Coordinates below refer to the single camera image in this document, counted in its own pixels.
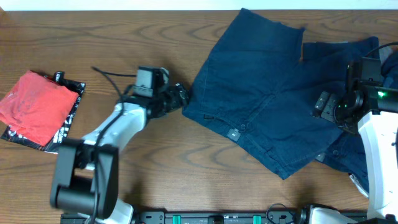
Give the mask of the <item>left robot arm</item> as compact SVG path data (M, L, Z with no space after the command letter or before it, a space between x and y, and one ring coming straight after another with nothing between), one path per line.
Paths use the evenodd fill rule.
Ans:
M119 155L148 124L188 104L181 84L160 88L130 85L114 111L81 139L58 147L50 204L85 217L86 223L131 223L134 209L118 197Z

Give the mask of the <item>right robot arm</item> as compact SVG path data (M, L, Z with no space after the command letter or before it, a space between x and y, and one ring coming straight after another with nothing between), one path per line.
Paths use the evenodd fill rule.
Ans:
M313 116L361 136L366 154L366 223L397 223L397 90L356 85L344 97L322 92Z

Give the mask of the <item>navy blue shorts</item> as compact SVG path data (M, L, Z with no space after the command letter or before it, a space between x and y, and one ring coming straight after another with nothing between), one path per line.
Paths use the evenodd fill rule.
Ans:
M240 10L211 50L182 113L232 140L286 179L338 139L311 113L324 91L343 89L344 65L301 61L303 29Z

